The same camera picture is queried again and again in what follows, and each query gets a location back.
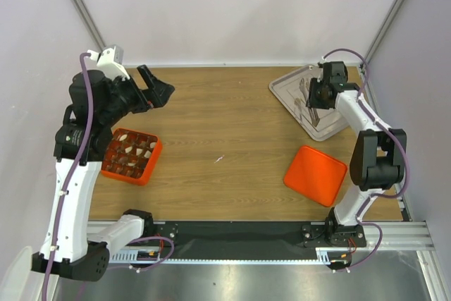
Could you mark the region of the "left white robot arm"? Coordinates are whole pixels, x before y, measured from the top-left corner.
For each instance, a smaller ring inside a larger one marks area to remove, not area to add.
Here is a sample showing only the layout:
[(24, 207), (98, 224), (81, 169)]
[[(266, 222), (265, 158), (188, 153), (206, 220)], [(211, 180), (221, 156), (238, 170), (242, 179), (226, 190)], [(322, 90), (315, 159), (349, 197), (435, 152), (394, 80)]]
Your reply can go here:
[(32, 255), (32, 270), (75, 281), (98, 281), (111, 256), (135, 240), (149, 244), (156, 226), (152, 214), (129, 209), (100, 233), (89, 237), (92, 193), (101, 171), (112, 127), (129, 113), (165, 106), (174, 86), (159, 80), (145, 65), (137, 68), (146, 88), (132, 78), (108, 78), (101, 70), (73, 77), (71, 103), (55, 136), (56, 189), (47, 235)]

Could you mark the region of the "orange box lid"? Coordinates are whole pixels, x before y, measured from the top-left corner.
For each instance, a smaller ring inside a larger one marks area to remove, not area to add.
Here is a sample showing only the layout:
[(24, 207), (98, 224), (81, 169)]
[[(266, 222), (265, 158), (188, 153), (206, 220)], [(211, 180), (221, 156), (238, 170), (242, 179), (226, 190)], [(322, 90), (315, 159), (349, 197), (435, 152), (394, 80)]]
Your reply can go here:
[(347, 173), (343, 162), (310, 146), (301, 146), (283, 178), (295, 192), (324, 206), (335, 203)]

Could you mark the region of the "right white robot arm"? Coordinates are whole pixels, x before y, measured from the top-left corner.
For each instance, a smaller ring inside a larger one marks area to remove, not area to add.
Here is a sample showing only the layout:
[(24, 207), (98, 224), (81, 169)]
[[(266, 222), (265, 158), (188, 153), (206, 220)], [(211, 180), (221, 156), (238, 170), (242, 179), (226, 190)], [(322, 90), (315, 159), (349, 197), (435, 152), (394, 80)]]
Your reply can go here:
[(369, 106), (358, 84), (349, 82), (342, 61), (319, 64), (320, 76), (309, 84), (307, 107), (334, 109), (356, 133), (349, 170), (352, 186), (333, 207), (324, 226), (323, 241), (331, 247), (363, 236), (362, 219), (369, 207), (407, 172), (407, 134), (384, 122)]

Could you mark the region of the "metal tongs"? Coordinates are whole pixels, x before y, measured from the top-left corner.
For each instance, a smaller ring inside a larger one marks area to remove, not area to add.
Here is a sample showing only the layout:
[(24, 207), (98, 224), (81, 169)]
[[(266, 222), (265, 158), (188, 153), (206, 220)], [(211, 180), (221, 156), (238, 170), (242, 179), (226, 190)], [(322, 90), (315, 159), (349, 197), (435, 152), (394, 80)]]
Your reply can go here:
[(308, 107), (307, 104), (309, 103), (309, 79), (301, 78), (299, 82), (299, 91), (300, 91), (300, 97), (295, 99), (295, 106), (299, 110), (299, 118), (303, 119), (303, 110), (306, 110), (309, 114), (310, 123), (313, 127), (316, 127), (319, 122), (320, 118), (317, 113), (316, 109), (313, 109), (311, 107)]

